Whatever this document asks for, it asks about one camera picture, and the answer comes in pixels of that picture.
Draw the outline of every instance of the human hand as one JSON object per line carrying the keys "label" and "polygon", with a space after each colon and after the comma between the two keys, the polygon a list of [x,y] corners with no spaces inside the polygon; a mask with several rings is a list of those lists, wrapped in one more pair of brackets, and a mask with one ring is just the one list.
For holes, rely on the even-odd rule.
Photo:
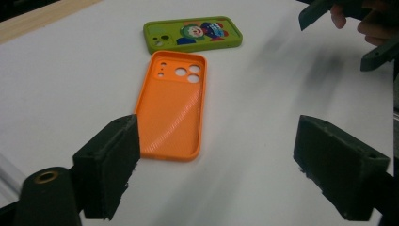
{"label": "human hand", "polygon": [[[385,26],[379,22],[381,14],[389,7],[387,3],[381,0],[364,0],[362,7],[372,10],[358,25],[358,32],[365,35],[367,42],[378,46],[398,34],[399,26]],[[343,7],[335,4],[330,13],[332,22],[338,29],[342,29],[346,24]]]}

